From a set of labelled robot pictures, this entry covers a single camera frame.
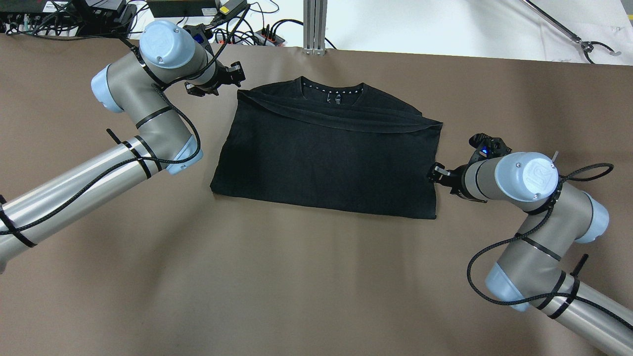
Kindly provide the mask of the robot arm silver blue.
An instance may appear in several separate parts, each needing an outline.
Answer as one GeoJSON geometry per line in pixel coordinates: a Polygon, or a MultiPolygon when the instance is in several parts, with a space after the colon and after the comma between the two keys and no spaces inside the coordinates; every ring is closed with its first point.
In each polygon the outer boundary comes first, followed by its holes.
{"type": "Polygon", "coordinates": [[[165,90],[184,82],[192,95],[240,86],[240,62],[224,66],[202,34],[166,20],[149,23],[138,45],[91,81],[109,111],[126,113],[137,135],[1,204],[1,270],[86,214],[160,172],[176,175],[203,158],[190,119],[170,103],[165,90]]]}
{"type": "Polygon", "coordinates": [[[572,185],[577,175],[589,170],[561,176],[541,153],[492,157],[492,151],[484,149],[470,164],[450,171],[436,163],[428,177],[463,199],[508,201],[526,214],[513,237],[476,254],[504,246],[485,280],[489,295],[475,289],[478,295],[520,312],[536,308],[602,352],[630,356],[632,311],[579,280],[586,257],[572,272],[560,268],[573,243],[593,242],[610,223],[607,209],[572,185]]]}

